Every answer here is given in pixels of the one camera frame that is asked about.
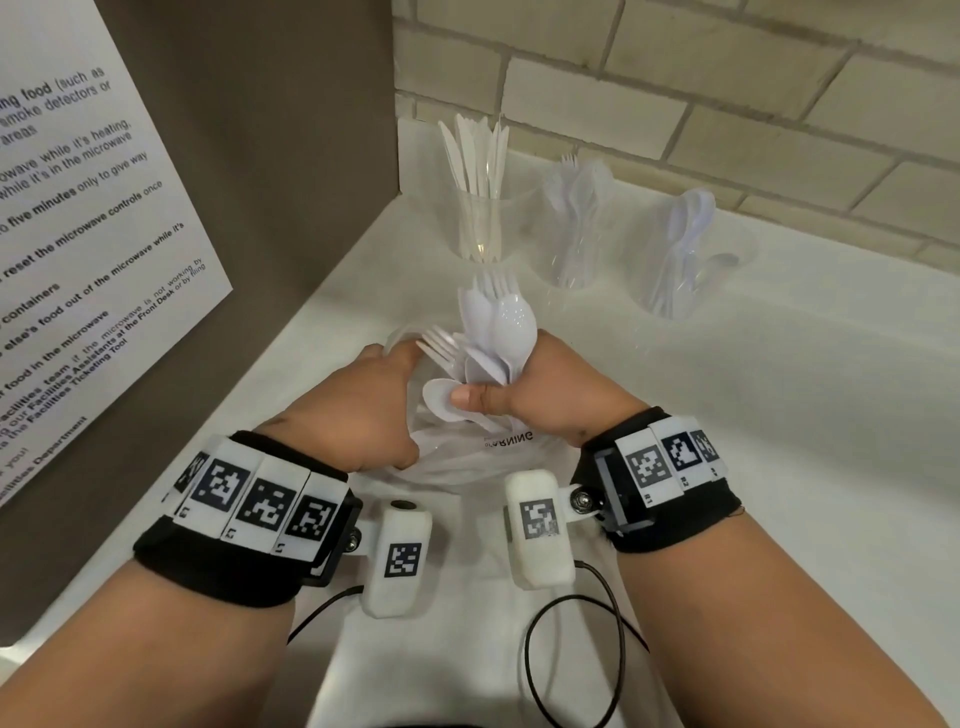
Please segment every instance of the tile wall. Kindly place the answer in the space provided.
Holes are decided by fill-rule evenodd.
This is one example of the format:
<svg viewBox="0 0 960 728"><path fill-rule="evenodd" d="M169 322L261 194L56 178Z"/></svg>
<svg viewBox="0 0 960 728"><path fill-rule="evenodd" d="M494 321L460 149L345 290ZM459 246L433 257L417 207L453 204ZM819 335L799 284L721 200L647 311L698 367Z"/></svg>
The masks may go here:
<svg viewBox="0 0 960 728"><path fill-rule="evenodd" d="M960 274L960 0L393 0L396 113Z"/></svg>

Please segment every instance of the metal bolt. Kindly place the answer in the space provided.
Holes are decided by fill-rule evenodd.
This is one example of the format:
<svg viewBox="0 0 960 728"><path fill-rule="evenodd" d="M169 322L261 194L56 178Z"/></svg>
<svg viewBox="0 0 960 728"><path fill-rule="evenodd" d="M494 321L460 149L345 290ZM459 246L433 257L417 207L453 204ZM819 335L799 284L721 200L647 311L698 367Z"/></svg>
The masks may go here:
<svg viewBox="0 0 960 728"><path fill-rule="evenodd" d="M570 505L577 513L584 514L596 510L593 504L593 496L584 488L578 488L570 496Z"/></svg>
<svg viewBox="0 0 960 728"><path fill-rule="evenodd" d="M350 537L347 539L347 547L344 548L344 553L353 553L353 551L360 547L360 542L362 540L363 534L360 533L360 529L352 529L350 531Z"/></svg>

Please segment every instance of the black cable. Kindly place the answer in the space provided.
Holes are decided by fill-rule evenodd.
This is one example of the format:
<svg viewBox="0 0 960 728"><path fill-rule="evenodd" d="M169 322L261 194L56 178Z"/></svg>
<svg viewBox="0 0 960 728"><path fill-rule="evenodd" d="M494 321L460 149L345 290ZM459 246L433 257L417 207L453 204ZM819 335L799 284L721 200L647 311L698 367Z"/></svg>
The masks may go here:
<svg viewBox="0 0 960 728"><path fill-rule="evenodd" d="M309 615L304 621L302 621L300 624L297 625L297 629L295 629L293 632L291 632L291 633L290 633L290 637L287 638L287 644L291 643L291 642L294 640L294 638L295 638L301 631L303 631L303 627L305 627L307 624L309 624L311 621L313 621L313 618L314 618L315 616L317 616L320 612L322 612L322 611L323 611L324 609L326 609L328 606L330 606L331 604L333 604L333 602L339 601L340 599L344 598L345 596L358 595L358 594L360 594L361 592L363 592L363 586L362 586L362 585L361 585L361 586L357 586L357 587L350 587L349 589L344 589L344 590L343 590L342 592L340 592L339 594L332 596L330 599L328 599L328 600L325 601L323 604L321 604L319 607L317 607L315 610L313 610L313 612L311 612L310 615Z"/></svg>
<svg viewBox="0 0 960 728"><path fill-rule="evenodd" d="M534 687L534 676L533 676L533 672L530 669L530 639L533 637L534 628L537 626L538 622L543 618L543 615L545 615L547 612L549 612L558 604L563 604L565 601L571 601L571 600L587 601L591 604L596 604L597 606L603 607L608 612L613 614L613 616L616 618L616 633L617 633L617 641L618 641L620 655L619 655L619 661L616 668L616 683L613 686L613 697L611 698L610 705L607 706L607 711L603 714L603 717L600 718L600 722L598 722L594 726L594 728L604 728L604 726L610 722L610 719L613 716L613 711L616 710L616 706L620 702L620 695L623 693L623 682L624 682L624 678L626 677L626 666L627 666L627 649L626 649L627 639L626 639L624 627L626 627L631 631L634 637L636 637L640 641L640 643L648 652L650 651L650 648L647 647L646 641L644 641L643 638L640 637L640 633L634 628L634 626L620 616L620 607L616 603L616 597L613 596L613 590L610 588L610 584L607 583L607 580L600 574L600 572L585 561L578 560L578 561L574 561L573 563L578 569L586 569L587 571L589 571L590 573L592 573L594 576L597 577L597 580L599 580L600 585L603 587L604 591L607 593L607 597L610 600L611 606L604 604L599 599L594 599L592 596L586 596L586 595L558 596L556 599L553 599L552 601L548 602L543 608L540 609L539 612L537 612L534 615L534 618L530 621L530 626L527 627L526 634L523 637L523 668L527 673L527 685L530 688L530 694L533 695L534 702L537 703L537 707L540 709L540 712L543 714L543 717L545 717L547 721L550 723L550 725L552 725L554 728L564 728L557 721L556 718L550 715L550 712L546 709L546 706L543 705L543 701L540 700L540 694L537 693L537 688Z"/></svg>

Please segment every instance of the white paper sign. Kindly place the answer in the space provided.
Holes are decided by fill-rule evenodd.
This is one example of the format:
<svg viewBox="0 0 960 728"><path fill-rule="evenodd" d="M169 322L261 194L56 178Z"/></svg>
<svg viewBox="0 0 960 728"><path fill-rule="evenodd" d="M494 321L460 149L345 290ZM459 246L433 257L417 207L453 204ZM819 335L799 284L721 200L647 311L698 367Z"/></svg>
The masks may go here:
<svg viewBox="0 0 960 728"><path fill-rule="evenodd" d="M92 0L4 0L0 505L229 290Z"/></svg>

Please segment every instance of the black wristband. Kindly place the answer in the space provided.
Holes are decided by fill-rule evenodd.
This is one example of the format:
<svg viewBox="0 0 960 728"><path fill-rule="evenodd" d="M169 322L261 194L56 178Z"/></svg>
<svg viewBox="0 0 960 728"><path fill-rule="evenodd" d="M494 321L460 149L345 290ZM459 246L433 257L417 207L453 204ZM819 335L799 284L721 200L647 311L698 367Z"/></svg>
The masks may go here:
<svg viewBox="0 0 960 728"><path fill-rule="evenodd" d="M267 455L307 468L313 473L347 482L347 474L256 432L241 430L230 440ZM347 517L344 509L338 513ZM331 525L336 530L343 518ZM329 555L330 546L318 553L318 562ZM133 545L133 558L154 573L192 592L245 607L275 607L293 599L300 582L315 564L273 556L226 541L210 538L178 525L168 516L160 518Z"/></svg>
<svg viewBox="0 0 960 728"><path fill-rule="evenodd" d="M631 522L635 525L629 530L618 529L609 514L600 519L618 551L643 553L673 546L719 523L741 506L726 478L699 485L685 491L681 497L659 505L646 507L643 504L626 464L616 452L616 441L669 417L660 407L651 407L597 435L581 450L573 482L590 488L605 499L607 493L597 471L596 458L607 451L608 476L613 478L620 494L620 506L634 515Z"/></svg>

